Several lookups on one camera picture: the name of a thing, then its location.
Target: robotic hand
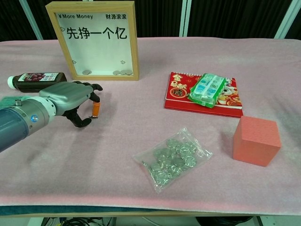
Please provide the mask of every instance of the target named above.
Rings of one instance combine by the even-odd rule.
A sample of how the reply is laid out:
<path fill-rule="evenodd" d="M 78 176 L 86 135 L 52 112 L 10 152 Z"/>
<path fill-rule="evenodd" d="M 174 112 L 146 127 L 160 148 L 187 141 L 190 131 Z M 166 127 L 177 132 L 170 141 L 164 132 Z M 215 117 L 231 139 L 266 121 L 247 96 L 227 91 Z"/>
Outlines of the robotic hand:
<path fill-rule="evenodd" d="M 87 126 L 91 119 L 82 120 L 77 109 L 88 99 L 99 103 L 94 90 L 102 89 L 87 82 L 60 82 L 41 90 L 38 97 L 0 109 L 0 152 L 45 127 L 56 115 L 67 117 L 76 127 Z"/>

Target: brown bottle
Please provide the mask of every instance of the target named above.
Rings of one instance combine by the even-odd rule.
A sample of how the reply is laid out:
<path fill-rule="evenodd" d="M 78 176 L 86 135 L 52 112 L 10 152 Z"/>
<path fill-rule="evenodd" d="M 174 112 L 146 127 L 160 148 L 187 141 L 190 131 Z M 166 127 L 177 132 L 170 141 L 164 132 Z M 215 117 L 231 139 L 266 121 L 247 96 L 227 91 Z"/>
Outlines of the brown bottle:
<path fill-rule="evenodd" d="M 23 93 L 35 93 L 61 81 L 67 81 L 65 74 L 60 73 L 24 73 L 8 78 L 8 86 Z"/>

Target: black curtain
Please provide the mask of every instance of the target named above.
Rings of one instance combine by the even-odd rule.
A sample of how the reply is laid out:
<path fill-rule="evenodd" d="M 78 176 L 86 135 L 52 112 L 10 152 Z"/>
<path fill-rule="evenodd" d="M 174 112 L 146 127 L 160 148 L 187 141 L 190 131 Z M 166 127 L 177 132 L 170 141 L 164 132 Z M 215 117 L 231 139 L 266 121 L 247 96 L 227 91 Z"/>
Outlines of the black curtain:
<path fill-rule="evenodd" d="M 57 39 L 50 18 L 48 16 L 46 5 L 53 0 L 27 0 L 32 14 L 36 20 L 43 39 Z"/>
<path fill-rule="evenodd" d="M 188 36 L 273 38 L 291 0 L 193 0 Z"/>
<path fill-rule="evenodd" d="M 292 26 L 286 34 L 286 39 L 299 39 L 301 40 L 301 9 L 297 14 Z"/>
<path fill-rule="evenodd" d="M 138 37 L 179 37 L 182 0 L 135 0 Z"/>
<path fill-rule="evenodd" d="M 43 39 L 56 39 L 45 6 L 52 0 L 28 0 Z M 179 36 L 182 0 L 135 0 L 138 37 Z"/>
<path fill-rule="evenodd" d="M 0 2 L 0 41 L 36 40 L 18 0 Z"/>

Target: green packet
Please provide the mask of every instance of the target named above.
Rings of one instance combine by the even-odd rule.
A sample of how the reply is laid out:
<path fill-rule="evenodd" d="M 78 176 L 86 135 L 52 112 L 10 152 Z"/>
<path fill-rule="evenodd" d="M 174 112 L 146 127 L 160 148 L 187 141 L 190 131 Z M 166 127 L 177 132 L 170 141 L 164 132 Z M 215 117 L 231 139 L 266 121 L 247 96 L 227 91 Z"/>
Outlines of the green packet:
<path fill-rule="evenodd" d="M 226 82 L 226 79 L 223 77 L 205 73 L 192 87 L 188 99 L 199 105 L 213 108 Z"/>

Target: red notebook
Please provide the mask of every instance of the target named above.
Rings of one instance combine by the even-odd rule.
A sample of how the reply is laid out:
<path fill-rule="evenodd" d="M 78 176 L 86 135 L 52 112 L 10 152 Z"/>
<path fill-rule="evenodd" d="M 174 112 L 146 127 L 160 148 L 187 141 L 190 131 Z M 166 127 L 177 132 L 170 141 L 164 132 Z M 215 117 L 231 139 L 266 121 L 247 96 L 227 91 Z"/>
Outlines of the red notebook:
<path fill-rule="evenodd" d="M 187 97 L 190 89 L 202 75 L 171 72 L 165 97 L 165 108 L 216 114 L 240 118 L 243 115 L 242 104 L 238 95 L 236 80 L 227 79 L 224 91 L 213 108 L 193 103 Z"/>

